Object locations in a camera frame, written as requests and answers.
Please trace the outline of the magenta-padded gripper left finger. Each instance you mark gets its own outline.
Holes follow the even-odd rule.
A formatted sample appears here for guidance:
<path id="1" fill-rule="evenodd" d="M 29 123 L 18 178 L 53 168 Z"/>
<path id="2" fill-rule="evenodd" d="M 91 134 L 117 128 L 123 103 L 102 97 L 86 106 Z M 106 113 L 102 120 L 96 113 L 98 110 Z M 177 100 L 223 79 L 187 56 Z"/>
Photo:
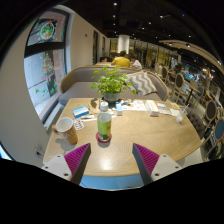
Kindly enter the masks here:
<path id="1" fill-rule="evenodd" d="M 57 154 L 42 169 L 79 185 L 90 154 L 91 144 L 87 143 L 66 155 Z"/>

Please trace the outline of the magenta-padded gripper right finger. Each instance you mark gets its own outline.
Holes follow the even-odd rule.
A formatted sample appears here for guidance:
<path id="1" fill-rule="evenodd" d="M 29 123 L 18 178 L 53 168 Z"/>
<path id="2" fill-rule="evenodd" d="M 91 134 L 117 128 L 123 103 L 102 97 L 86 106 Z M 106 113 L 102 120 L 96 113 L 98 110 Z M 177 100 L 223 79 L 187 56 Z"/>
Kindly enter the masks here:
<path id="1" fill-rule="evenodd" d="M 167 154 L 158 155 L 136 143 L 133 144 L 132 153 L 145 185 L 182 169 L 182 167 Z"/>

